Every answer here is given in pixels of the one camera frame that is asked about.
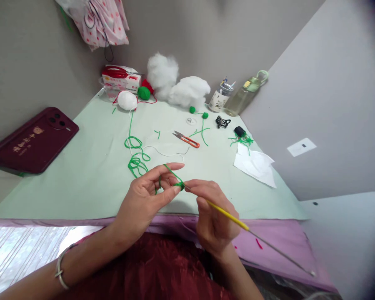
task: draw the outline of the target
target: light green table cover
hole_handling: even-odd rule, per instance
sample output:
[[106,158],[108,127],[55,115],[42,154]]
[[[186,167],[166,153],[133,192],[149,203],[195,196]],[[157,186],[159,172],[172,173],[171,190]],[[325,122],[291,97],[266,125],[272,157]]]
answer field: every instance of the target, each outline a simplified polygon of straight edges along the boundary
[[[130,152],[124,146],[128,136],[128,112],[114,107],[105,94],[95,96],[75,118],[79,132],[63,149],[49,168],[37,176],[24,178],[0,203],[0,218],[86,220],[116,215],[134,179],[127,168]],[[227,129],[217,128],[218,114],[209,113],[205,120],[204,144],[200,134],[193,140],[200,148],[191,147],[184,156],[186,166],[177,171],[183,180],[213,180],[234,204],[242,219],[306,219],[298,200],[274,170],[277,188],[271,188],[233,166],[237,144],[230,147],[233,129],[246,126],[240,117],[233,117]],[[220,113],[224,119],[230,118]],[[195,126],[187,118],[197,120]],[[188,144],[177,139],[174,130],[185,135],[201,130],[201,115],[172,107],[166,102],[139,103],[134,113],[132,133],[143,146],[155,146],[164,154],[184,153]],[[160,139],[154,132],[161,131]],[[261,151],[256,143],[252,150]],[[181,162],[178,155],[165,157],[153,148],[145,152],[151,157],[149,169],[163,163]],[[161,213],[198,214],[196,198],[181,192]]]

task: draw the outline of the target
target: hanging fabric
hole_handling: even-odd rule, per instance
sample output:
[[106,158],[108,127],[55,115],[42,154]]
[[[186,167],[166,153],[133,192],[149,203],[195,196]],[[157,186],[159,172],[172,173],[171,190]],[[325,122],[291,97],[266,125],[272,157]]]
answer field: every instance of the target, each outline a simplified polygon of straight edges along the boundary
[[91,50],[128,45],[129,30],[121,0],[56,0],[73,19]]

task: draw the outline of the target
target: red fringed fabric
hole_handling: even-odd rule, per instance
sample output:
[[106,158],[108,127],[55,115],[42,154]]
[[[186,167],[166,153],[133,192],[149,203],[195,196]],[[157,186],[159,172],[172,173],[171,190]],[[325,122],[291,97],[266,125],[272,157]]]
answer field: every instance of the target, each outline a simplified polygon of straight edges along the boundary
[[200,261],[203,254],[192,242],[145,233],[124,254],[58,299],[232,299],[207,275]]

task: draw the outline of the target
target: maroon phone case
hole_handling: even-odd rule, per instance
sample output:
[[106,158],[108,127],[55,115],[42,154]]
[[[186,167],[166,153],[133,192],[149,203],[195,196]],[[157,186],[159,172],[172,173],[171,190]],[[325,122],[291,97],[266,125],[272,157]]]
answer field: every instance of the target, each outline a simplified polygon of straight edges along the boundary
[[41,173],[78,130],[61,110],[48,107],[0,142],[0,166]]

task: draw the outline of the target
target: pen holder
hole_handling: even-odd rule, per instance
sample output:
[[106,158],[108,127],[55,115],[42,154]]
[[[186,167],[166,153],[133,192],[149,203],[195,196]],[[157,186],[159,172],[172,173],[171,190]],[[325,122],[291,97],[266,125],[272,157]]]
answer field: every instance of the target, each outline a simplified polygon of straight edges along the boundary
[[228,101],[229,97],[232,95],[232,92],[233,88],[229,84],[224,83],[224,85],[220,85],[220,88],[215,90],[214,95],[208,104],[208,109],[212,112],[219,113],[224,107],[226,101]]

